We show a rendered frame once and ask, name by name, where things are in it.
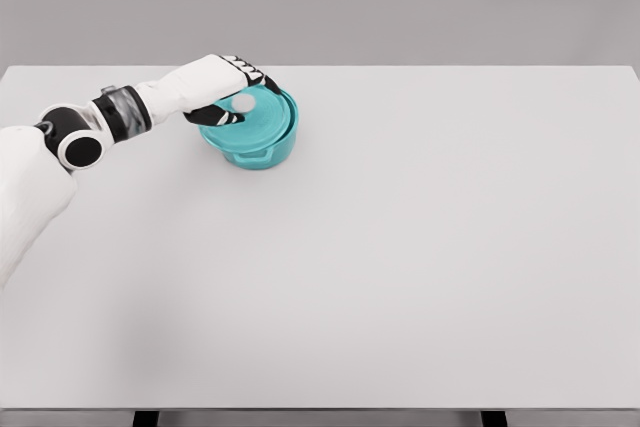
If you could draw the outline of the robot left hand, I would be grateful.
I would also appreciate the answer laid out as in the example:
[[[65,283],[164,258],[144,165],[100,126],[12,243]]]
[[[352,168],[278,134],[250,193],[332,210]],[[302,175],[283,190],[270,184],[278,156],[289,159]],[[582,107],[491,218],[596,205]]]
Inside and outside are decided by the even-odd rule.
[[[262,85],[276,95],[282,93],[277,83],[254,65],[237,56],[207,55],[177,68],[171,73],[178,93],[178,103],[185,119],[195,125],[221,127],[245,121],[217,102],[236,95],[245,88]]]

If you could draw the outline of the teal pot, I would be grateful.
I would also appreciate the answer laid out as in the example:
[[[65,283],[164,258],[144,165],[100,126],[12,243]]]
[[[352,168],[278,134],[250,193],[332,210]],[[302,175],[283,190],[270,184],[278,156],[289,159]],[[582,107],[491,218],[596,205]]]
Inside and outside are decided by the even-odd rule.
[[[231,164],[248,170],[268,169],[278,165],[287,159],[293,150],[298,126],[298,106],[295,100],[284,90],[280,94],[284,97],[288,107],[290,120],[284,134],[274,143],[260,150],[248,153],[233,153],[219,150],[211,145],[202,135],[204,140],[219,150],[225,159]]]

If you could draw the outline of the teal pot lid white knob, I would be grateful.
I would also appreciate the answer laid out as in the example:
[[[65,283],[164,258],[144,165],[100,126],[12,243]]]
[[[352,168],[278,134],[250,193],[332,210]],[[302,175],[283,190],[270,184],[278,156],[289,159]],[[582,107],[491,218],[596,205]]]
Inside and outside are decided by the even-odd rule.
[[[289,107],[284,97],[261,85],[221,99],[217,105],[244,116],[240,123],[199,126],[201,135],[222,151],[248,153],[263,149],[278,140],[289,125]]]

